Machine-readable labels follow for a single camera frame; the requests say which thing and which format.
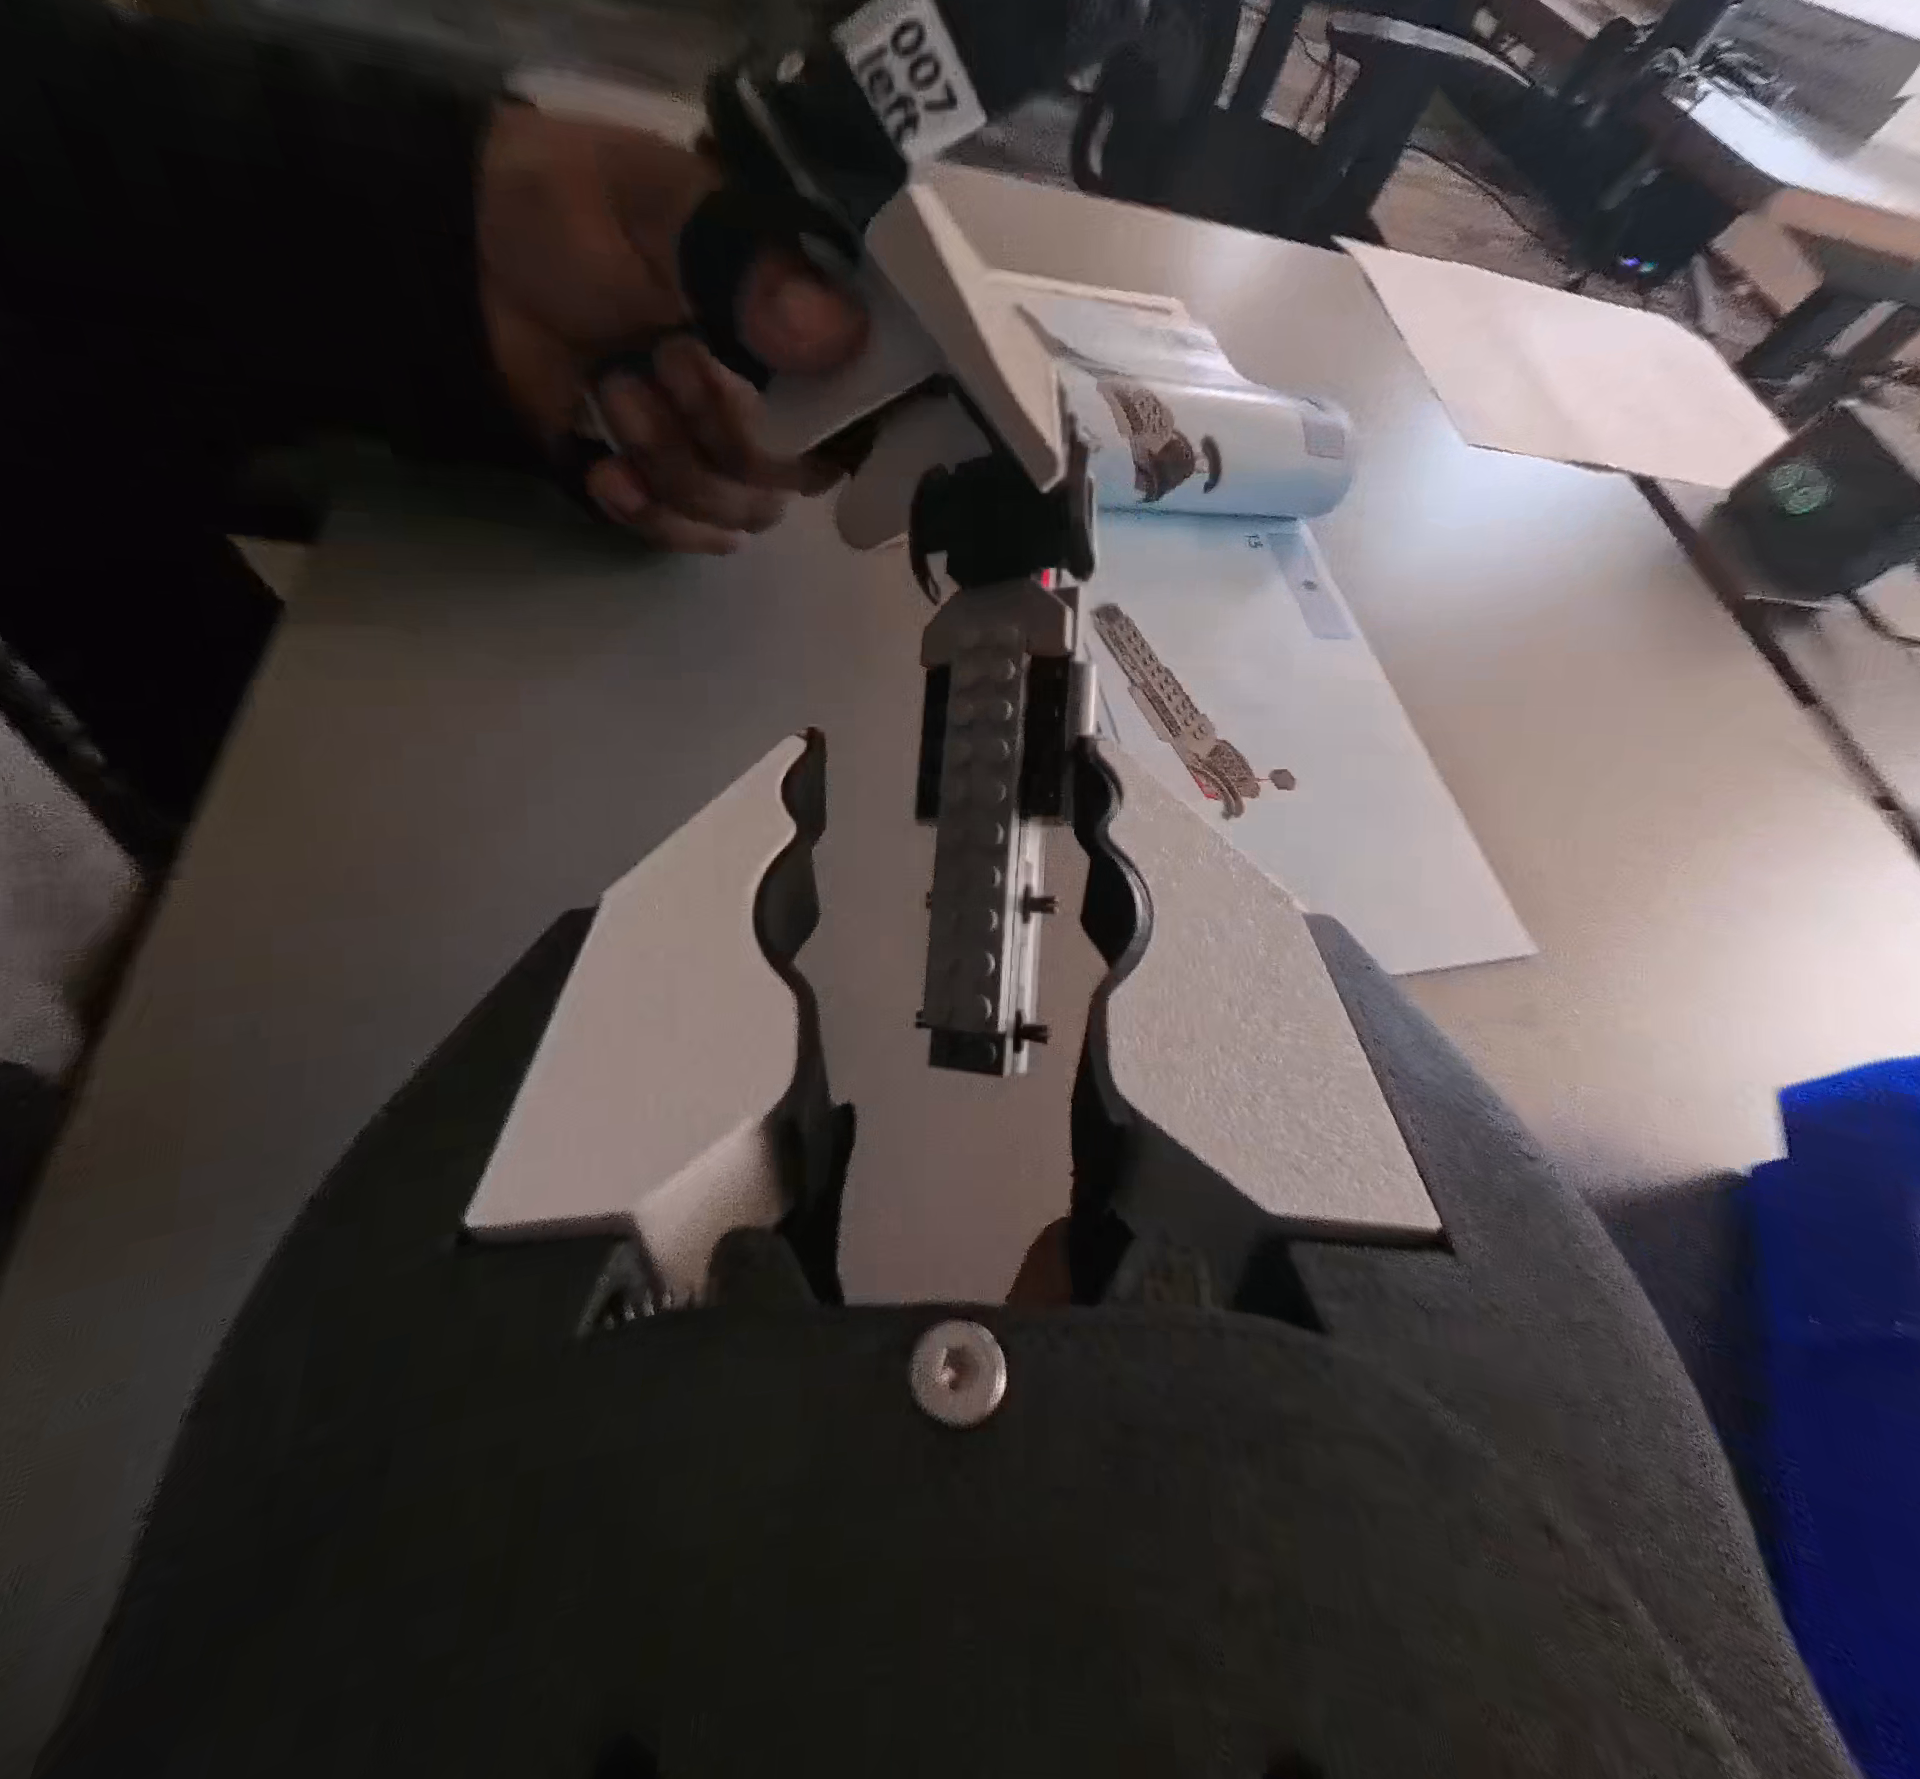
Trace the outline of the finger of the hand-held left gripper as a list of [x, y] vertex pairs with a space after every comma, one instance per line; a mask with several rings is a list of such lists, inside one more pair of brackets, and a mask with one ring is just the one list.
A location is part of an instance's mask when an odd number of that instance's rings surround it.
[[936, 355], [876, 417], [871, 542], [916, 573], [1092, 573], [1085, 434], [1038, 330], [924, 183], [880, 209], [871, 256]]
[[905, 540], [924, 475], [979, 456], [979, 426], [938, 347], [884, 305], [849, 366], [770, 382], [763, 450], [835, 468], [833, 530], [849, 549], [876, 549]]

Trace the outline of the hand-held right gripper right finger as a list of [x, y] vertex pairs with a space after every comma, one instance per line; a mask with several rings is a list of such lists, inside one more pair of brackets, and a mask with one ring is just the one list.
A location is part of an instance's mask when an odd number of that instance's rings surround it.
[[1445, 1250], [1285, 887], [1109, 741], [1077, 752], [1073, 830], [1103, 962], [1071, 1092], [1073, 1301], [1314, 1313], [1296, 1243]]

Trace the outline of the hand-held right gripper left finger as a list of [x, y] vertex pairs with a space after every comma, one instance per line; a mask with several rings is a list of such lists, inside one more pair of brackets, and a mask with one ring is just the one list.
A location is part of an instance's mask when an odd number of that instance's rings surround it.
[[784, 737], [602, 891], [468, 1238], [622, 1241], [658, 1305], [702, 1298], [728, 1237], [775, 1233], [808, 1291], [841, 1301], [855, 1113], [799, 970], [826, 788], [826, 738]]

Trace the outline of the grey and black brick model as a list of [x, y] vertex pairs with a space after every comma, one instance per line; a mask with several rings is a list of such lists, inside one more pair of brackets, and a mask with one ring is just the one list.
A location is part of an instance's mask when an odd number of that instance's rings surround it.
[[1044, 837], [1071, 820], [1092, 733], [1082, 587], [1093, 489], [1082, 438], [1043, 489], [994, 450], [924, 474], [907, 557], [931, 615], [916, 820], [931, 830], [916, 1025], [947, 1073], [1015, 1077], [1047, 1041], [1038, 948], [1057, 902]]

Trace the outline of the blue plastic parts bin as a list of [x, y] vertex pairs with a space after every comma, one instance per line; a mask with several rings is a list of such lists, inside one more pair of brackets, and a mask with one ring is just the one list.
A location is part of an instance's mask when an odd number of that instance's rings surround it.
[[1917, 1773], [1917, 1063], [1786, 1086], [1744, 1218], [1753, 1473], [1789, 1632], [1864, 1776]]

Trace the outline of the person's left forearm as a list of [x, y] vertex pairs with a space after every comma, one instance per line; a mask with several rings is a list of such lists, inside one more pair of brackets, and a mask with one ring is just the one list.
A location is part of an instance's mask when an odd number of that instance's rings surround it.
[[4, 644], [174, 823], [274, 634], [227, 542], [268, 456], [540, 466], [478, 300], [493, 104], [400, 56], [2, 0]]

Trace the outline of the person's left hand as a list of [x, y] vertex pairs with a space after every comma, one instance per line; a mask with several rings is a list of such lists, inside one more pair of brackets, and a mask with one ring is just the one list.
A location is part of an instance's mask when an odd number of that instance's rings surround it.
[[496, 376], [588, 513], [728, 556], [840, 470], [763, 447], [752, 385], [691, 327], [677, 243], [718, 188], [698, 153], [507, 101], [474, 169], [474, 289]]

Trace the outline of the light blue instruction booklet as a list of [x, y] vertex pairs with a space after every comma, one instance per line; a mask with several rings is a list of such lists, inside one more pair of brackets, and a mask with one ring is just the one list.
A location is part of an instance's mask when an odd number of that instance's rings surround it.
[[1085, 443], [1097, 734], [1389, 973], [1532, 957], [1316, 544], [1347, 414], [1246, 378], [1176, 300], [1000, 281]]

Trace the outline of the white cardboard sheet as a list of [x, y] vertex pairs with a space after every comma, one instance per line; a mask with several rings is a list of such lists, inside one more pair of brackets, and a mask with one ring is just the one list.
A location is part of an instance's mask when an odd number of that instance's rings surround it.
[[1725, 493], [1786, 426], [1696, 333], [1636, 307], [1342, 240], [1461, 436]]

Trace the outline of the person's grey clothing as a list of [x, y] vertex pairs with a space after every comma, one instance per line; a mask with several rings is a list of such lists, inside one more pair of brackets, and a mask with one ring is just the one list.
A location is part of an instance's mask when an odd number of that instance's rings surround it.
[[63, 1079], [102, 1024], [138, 929], [131, 859], [2, 729], [2, 1059]]

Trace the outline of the black box with green fan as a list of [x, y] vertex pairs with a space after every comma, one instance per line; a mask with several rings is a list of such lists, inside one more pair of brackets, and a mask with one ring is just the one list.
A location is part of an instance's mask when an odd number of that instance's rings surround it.
[[1846, 599], [1915, 567], [1915, 445], [1872, 404], [1835, 403], [1744, 471], [1708, 530], [1762, 594]]

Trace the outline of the white background table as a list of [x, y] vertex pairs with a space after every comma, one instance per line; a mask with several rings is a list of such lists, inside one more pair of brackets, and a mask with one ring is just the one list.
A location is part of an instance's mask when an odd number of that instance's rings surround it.
[[1734, 212], [1734, 256], [1789, 305], [1817, 277], [1915, 283], [1917, 0], [1742, 0], [1714, 45], [1769, 77], [1682, 72], [1635, 99], [1655, 161]]

